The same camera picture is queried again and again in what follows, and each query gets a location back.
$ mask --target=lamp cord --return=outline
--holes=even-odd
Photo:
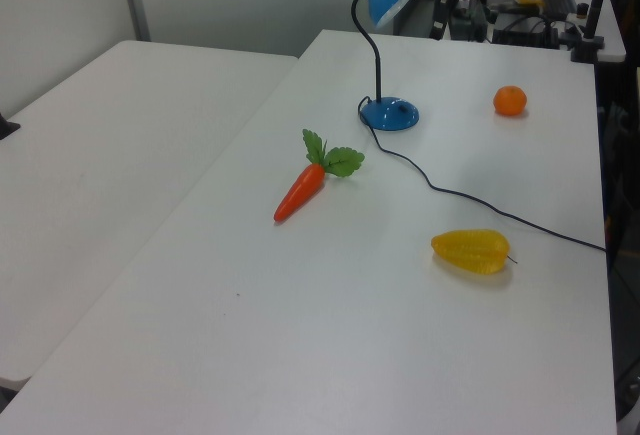
[[[493,210],[494,212],[496,212],[498,215],[502,215],[503,217],[506,218],[510,218],[512,220],[515,220],[517,222],[523,223],[525,225],[528,225],[532,228],[535,228],[536,230],[540,230],[542,232],[548,233],[549,235],[553,235],[554,237],[558,237],[558,238],[562,238],[564,240],[568,240],[570,242],[574,242],[577,243],[579,245],[584,245],[586,247],[589,248],[594,248],[596,250],[600,250],[602,252],[606,252],[606,250],[598,245],[594,245],[593,243],[589,243],[589,242],[585,242],[583,240],[579,240],[577,238],[573,238],[573,237],[569,237],[567,235],[563,235],[561,233],[558,232],[554,232],[553,230],[549,230],[548,228],[544,228],[541,227],[540,225],[536,225],[535,223],[529,222],[523,218],[520,218],[516,215],[513,215],[511,213],[505,212],[503,210],[500,210],[499,208],[494,207],[493,205],[491,205],[489,202],[485,202],[484,200],[482,200],[481,198],[478,197],[474,197],[473,195],[469,195],[467,193],[464,192],[458,192],[456,190],[449,190],[447,188],[441,188],[438,187],[436,185],[434,185],[433,183],[431,183],[431,180],[429,180],[429,177],[427,176],[427,174],[424,172],[424,170],[422,170],[413,160],[411,160],[409,157],[402,155],[400,153],[394,152],[392,150],[388,150],[386,148],[383,148],[382,145],[380,145],[380,141],[378,140],[378,136],[376,135],[376,132],[374,131],[373,127],[371,127],[371,125],[369,125],[369,122],[367,121],[367,119],[365,118],[365,116],[362,114],[361,108],[362,108],[362,104],[366,101],[369,100],[369,102],[371,102],[371,98],[369,97],[364,97],[360,103],[358,104],[358,114],[360,116],[360,120],[362,121],[362,123],[364,123],[369,130],[371,131],[371,135],[373,135],[373,139],[376,142],[376,145],[378,146],[378,148],[380,149],[380,151],[388,154],[388,155],[393,155],[395,157],[401,158],[407,162],[409,162],[413,168],[415,168],[418,172],[420,172],[420,175],[422,175],[422,177],[425,179],[425,181],[427,182],[427,185],[429,185],[429,187],[432,190],[435,190],[436,192],[442,192],[442,193],[448,193],[450,195],[457,195],[458,197],[463,197],[463,198],[467,198],[469,200],[472,200],[474,202],[477,202],[481,205],[484,205],[485,207]]]

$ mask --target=lamp base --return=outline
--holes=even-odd
[[[371,100],[360,110],[363,122],[376,130],[396,131],[413,127],[420,115],[418,109],[406,100],[383,97]]]

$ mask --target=toy fruit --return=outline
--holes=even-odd
[[[455,230],[433,237],[433,250],[449,263],[489,275],[504,267],[509,241],[495,230]]]
[[[507,85],[499,88],[493,97],[496,112],[507,117],[520,115],[527,105],[527,95],[520,87]]]
[[[347,147],[333,148],[329,153],[325,153],[326,142],[323,144],[322,139],[310,130],[302,131],[302,139],[307,146],[307,159],[311,165],[303,170],[280,202],[273,215],[273,219],[278,223],[284,222],[322,188],[326,173],[348,177],[360,168],[364,160],[362,153]]]

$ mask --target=toy vegetable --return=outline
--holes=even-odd
[[[433,250],[449,263],[489,275],[504,267],[509,241],[495,230],[455,230],[433,237]]]
[[[326,142],[323,144],[322,139],[310,130],[302,131],[302,139],[311,165],[304,169],[278,206],[273,215],[278,223],[284,222],[322,188],[325,174],[348,177],[360,168],[364,160],[362,153],[347,147],[333,148],[325,153]]]

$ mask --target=lamp neck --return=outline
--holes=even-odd
[[[351,18],[353,19],[353,23],[355,24],[355,26],[358,29],[358,31],[371,44],[371,47],[373,48],[373,53],[376,56],[376,102],[380,103],[381,99],[382,99],[382,97],[380,95],[380,93],[381,93],[381,88],[380,88],[380,52],[378,51],[378,47],[376,47],[376,44],[373,42],[373,39],[369,36],[369,34],[365,31],[365,29],[362,28],[362,25],[360,25],[360,22],[358,21],[358,17],[356,16],[356,6],[358,5],[358,1],[359,0],[353,0],[353,3],[351,4]]]

